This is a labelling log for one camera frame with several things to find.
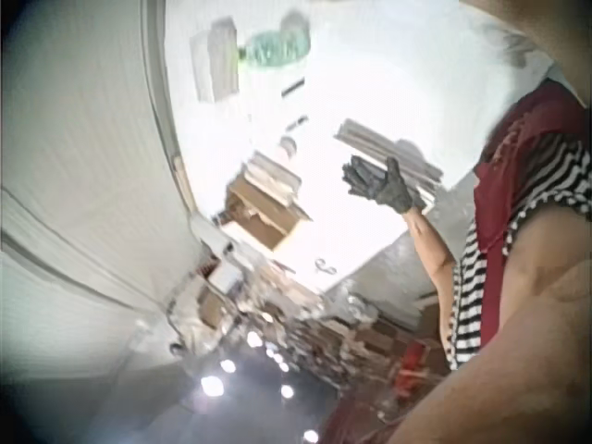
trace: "person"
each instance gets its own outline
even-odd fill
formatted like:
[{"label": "person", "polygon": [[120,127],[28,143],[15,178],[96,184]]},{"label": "person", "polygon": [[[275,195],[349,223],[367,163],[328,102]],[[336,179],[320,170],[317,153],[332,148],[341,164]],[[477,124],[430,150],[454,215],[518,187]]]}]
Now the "person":
[{"label": "person", "polygon": [[455,261],[413,207],[397,161],[344,166],[350,193],[407,222],[438,292],[452,374],[389,444],[575,442],[590,417],[590,2],[465,0],[546,50],[552,80],[516,103],[475,167],[475,217]]}]

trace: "work glove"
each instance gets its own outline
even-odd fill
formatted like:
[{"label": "work glove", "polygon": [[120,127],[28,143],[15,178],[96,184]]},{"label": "work glove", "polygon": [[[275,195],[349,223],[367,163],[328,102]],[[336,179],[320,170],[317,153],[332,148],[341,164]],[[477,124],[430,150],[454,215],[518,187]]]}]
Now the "work glove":
[{"label": "work glove", "polygon": [[350,186],[349,194],[387,205],[402,215],[413,207],[413,198],[399,171],[399,162],[387,159],[387,171],[353,155],[343,166],[343,180]]}]

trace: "gray glove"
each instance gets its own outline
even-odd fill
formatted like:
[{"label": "gray glove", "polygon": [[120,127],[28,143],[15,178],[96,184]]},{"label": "gray glove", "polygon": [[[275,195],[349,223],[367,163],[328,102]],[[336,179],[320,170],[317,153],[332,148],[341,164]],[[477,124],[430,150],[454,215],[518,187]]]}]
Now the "gray glove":
[{"label": "gray glove", "polygon": [[387,159],[387,171],[357,155],[343,166],[343,180],[350,184],[349,194],[387,205],[402,215],[413,207],[413,198],[393,157]]}]

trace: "light fixture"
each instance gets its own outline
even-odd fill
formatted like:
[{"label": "light fixture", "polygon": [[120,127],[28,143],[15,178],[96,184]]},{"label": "light fixture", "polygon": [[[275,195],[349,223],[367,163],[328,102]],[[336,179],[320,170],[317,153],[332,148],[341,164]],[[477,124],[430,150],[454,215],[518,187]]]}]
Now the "light fixture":
[{"label": "light fixture", "polygon": [[304,442],[316,444],[318,442],[318,433],[316,433],[314,430],[306,430],[304,432]]},{"label": "light fixture", "polygon": [[247,344],[249,344],[249,347],[256,349],[257,347],[261,347],[263,345],[263,341],[257,333],[250,331],[247,335]]},{"label": "light fixture", "polygon": [[287,400],[294,396],[294,389],[291,386],[281,386],[280,392],[281,396]]},{"label": "light fixture", "polygon": [[203,393],[210,398],[217,398],[224,394],[224,384],[219,377],[207,376],[202,378]]},{"label": "light fixture", "polygon": [[261,314],[261,317],[263,317],[263,319],[268,322],[269,324],[273,324],[274,323],[274,316],[272,316],[269,313],[263,312]]},{"label": "light fixture", "polygon": [[230,359],[222,361],[220,366],[226,373],[234,373],[237,371],[237,366],[232,361],[230,361]]}]

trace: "black and white striped shirt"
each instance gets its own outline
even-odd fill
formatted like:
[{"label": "black and white striped shirt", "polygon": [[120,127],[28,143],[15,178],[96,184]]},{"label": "black and white striped shirt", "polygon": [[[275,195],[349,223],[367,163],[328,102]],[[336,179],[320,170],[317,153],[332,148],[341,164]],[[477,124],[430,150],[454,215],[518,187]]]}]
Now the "black and white striped shirt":
[{"label": "black and white striped shirt", "polygon": [[[512,207],[503,254],[508,256],[516,233],[542,204],[557,204],[591,218],[592,166],[590,152],[580,141],[562,134],[545,134],[525,163],[526,183]],[[461,260],[453,271],[450,315],[450,368],[456,370],[481,349],[481,308],[487,271],[486,256],[477,248],[475,220],[469,227]]]}]

